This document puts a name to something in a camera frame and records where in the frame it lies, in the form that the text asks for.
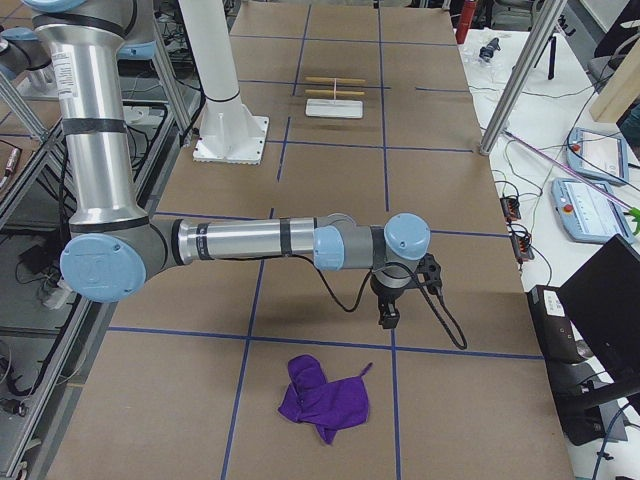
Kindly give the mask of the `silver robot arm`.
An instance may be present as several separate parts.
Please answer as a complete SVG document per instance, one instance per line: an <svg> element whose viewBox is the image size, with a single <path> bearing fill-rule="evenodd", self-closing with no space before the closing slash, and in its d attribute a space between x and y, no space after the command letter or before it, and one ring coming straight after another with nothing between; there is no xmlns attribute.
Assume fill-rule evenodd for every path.
<svg viewBox="0 0 640 480"><path fill-rule="evenodd" d="M50 50L62 129L76 189L70 241L60 256L67 284L87 299L120 301L155 275L196 260L304 257L321 271L365 269L380 324L396 326L395 302L418 286L431 240L419 216L400 213L383 226L344 214L223 223L153 221L133 186L117 59L149 39L149 1L34 1L39 38Z"/></svg>

